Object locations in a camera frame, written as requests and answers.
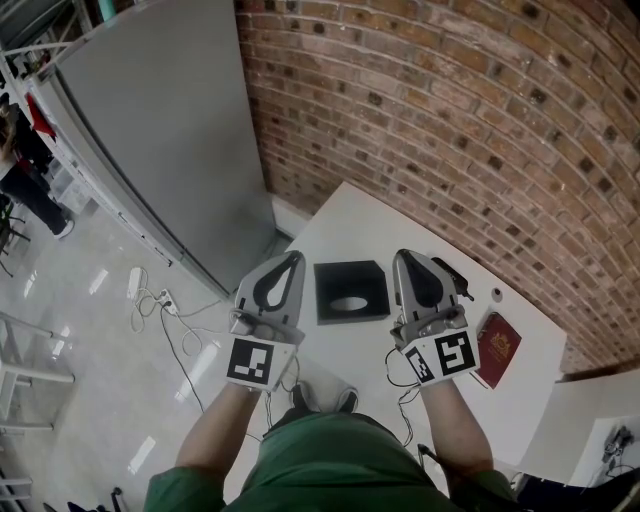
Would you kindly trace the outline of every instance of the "white oval hole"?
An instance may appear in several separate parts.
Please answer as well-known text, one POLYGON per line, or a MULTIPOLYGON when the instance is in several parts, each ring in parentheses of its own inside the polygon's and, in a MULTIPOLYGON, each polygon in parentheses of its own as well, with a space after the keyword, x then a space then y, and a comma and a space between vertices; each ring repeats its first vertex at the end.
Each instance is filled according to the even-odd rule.
POLYGON ((367 305, 366 299, 362 297, 343 297, 331 303, 331 308, 336 311, 357 311, 367 305))

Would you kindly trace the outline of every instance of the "small device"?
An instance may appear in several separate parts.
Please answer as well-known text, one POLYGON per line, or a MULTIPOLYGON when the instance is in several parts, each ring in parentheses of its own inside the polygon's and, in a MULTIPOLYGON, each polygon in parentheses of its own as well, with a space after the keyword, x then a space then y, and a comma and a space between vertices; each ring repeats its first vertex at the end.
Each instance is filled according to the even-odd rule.
POLYGON ((165 309, 167 313, 173 316, 178 314, 178 305, 166 288, 160 292, 158 296, 158 304, 165 309))
POLYGON ((133 267, 129 274, 129 288, 127 288, 127 299, 132 302, 138 300, 138 290, 140 289, 142 281, 142 269, 140 267, 133 267))

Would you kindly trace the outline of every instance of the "green shirt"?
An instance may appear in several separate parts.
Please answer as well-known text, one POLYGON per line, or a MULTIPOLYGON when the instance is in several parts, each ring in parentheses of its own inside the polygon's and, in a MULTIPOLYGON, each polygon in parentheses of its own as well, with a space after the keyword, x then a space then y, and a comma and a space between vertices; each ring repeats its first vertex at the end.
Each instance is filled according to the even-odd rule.
POLYGON ((229 505, 206 474, 174 468, 151 479, 144 510, 501 510, 478 485, 512 499, 507 479, 487 471, 460 483, 450 501, 387 432, 347 414, 315 414, 265 437, 242 493, 229 505))

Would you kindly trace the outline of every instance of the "person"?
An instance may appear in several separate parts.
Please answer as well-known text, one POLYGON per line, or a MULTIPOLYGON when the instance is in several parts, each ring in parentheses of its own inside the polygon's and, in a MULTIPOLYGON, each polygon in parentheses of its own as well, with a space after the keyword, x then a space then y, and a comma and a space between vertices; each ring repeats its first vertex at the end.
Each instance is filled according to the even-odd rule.
POLYGON ((60 207, 18 165, 12 151, 15 134, 15 125, 0 118, 0 191, 23 203, 61 239, 71 233, 74 222, 64 218, 60 207))
POLYGON ((31 128, 31 123, 17 103, 10 103, 8 93, 0 96, 0 117, 15 128, 15 141, 23 158, 32 160, 40 174, 49 171, 53 155, 40 136, 31 128))
POLYGON ((354 389, 332 413, 311 410, 310 391, 304 382, 293 388, 293 407, 265 434, 242 493, 226 505, 224 481, 260 398, 227 383, 187 435, 175 467, 151 479, 144 510, 519 510, 453 380, 419 390, 451 499, 390 431, 355 412, 354 389))

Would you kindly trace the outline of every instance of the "red passport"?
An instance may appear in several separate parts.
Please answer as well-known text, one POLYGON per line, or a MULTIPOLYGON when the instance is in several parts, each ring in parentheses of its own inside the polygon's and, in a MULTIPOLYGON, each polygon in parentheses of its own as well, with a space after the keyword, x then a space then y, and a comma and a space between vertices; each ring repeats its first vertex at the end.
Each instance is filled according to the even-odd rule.
POLYGON ((499 313, 491 313, 478 334, 480 368, 472 373, 485 388, 495 389, 522 337, 499 313))

